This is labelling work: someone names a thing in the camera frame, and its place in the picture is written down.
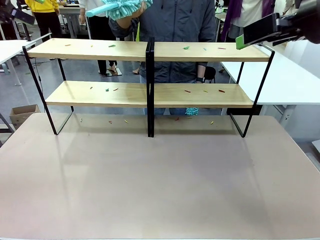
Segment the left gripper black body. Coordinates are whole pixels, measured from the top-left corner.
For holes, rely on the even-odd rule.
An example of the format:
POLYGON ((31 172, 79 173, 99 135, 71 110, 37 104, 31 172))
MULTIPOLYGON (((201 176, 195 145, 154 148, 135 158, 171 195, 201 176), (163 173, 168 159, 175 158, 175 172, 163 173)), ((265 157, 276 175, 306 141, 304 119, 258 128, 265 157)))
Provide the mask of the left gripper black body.
POLYGON ((1 4, 0 5, 0 22, 8 23, 14 19, 12 12, 14 6, 12 4, 1 4))

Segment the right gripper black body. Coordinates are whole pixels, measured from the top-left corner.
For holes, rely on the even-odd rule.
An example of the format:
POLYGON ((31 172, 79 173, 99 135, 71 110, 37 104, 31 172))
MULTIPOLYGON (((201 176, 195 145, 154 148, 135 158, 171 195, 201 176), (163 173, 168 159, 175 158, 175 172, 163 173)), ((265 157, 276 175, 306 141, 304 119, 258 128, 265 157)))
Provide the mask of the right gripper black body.
POLYGON ((320 43, 320 1, 286 0, 280 19, 282 34, 320 43))

